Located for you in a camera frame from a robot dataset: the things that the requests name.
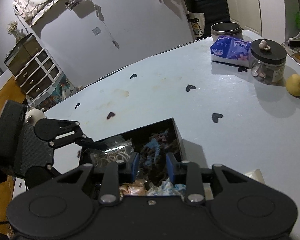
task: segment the jar label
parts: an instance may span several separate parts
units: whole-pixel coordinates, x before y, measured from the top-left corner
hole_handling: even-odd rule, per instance
[[[283,78],[284,67],[273,71],[272,82],[278,82]]]

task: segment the silver bolt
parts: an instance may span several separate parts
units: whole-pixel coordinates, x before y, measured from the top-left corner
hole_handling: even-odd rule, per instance
[[[103,203],[112,203],[112,202],[116,201],[117,198],[115,197],[115,195],[105,194],[105,195],[103,195],[103,196],[100,197],[100,200]]]
[[[204,196],[200,194],[190,194],[188,196],[188,200],[190,200],[191,202],[201,202],[202,200],[204,200]]]
[[[148,204],[150,205],[150,206],[153,206],[153,205],[155,205],[157,202],[155,201],[155,200],[149,200],[148,201]]]

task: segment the white door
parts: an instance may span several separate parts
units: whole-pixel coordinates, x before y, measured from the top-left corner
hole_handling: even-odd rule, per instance
[[[240,26],[261,35],[259,0],[236,0],[240,15]]]
[[[227,1],[228,1],[231,21],[240,24],[240,15],[238,11],[237,0],[227,0]]]

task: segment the purple tissue package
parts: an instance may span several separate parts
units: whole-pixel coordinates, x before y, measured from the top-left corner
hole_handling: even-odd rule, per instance
[[[210,47],[211,60],[249,67],[248,57],[251,41],[230,36],[220,36]]]

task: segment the metal canister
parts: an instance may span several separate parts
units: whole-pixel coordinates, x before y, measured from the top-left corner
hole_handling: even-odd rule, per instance
[[[240,25],[233,22],[221,22],[211,26],[211,36],[213,42],[216,42],[219,36],[231,36],[242,39],[242,29]]]

